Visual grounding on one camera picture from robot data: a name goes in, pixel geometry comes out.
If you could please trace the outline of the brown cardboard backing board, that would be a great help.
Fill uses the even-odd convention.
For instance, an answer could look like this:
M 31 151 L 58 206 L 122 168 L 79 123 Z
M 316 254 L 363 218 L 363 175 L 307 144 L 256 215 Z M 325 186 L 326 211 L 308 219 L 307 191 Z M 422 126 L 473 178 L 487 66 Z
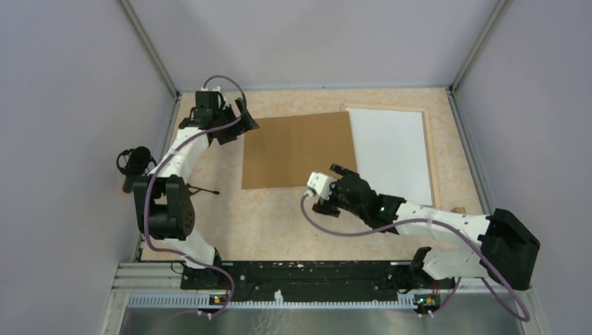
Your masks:
M 354 172 L 357 159 L 348 112 L 257 120 L 244 138 L 242 188 L 304 186 L 312 172 L 334 177 L 331 165 Z

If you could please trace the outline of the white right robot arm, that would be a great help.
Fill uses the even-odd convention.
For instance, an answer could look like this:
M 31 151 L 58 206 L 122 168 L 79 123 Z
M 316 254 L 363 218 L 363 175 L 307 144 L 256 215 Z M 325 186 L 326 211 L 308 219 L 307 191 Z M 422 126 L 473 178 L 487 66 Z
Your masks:
M 359 218 L 368 230 L 359 236 L 389 232 L 399 236 L 424 236 L 452 248 L 423 247 L 409 269 L 411 282 L 427 288 L 448 278 L 489 278 L 513 290 L 531 286 L 540 241 L 511 212 L 495 209 L 492 214 L 460 214 L 405 198 L 377 193 L 352 170 L 333 164 L 331 177 L 312 172 L 305 198 L 317 197 L 312 210 L 339 217 L 341 212 Z

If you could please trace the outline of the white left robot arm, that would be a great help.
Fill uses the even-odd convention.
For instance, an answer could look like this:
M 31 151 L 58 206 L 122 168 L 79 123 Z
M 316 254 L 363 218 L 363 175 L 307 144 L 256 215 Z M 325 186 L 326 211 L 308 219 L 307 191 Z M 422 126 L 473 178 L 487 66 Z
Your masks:
M 163 159 L 133 183 L 138 227 L 147 247 L 182 257 L 187 266 L 198 269 L 197 278 L 206 288 L 220 286 L 224 270 L 216 265 L 217 250 L 195 228 L 188 179 L 213 142 L 224 145 L 258 127 L 245 96 L 230 103 L 219 88 L 197 91 L 195 105 L 180 122 Z

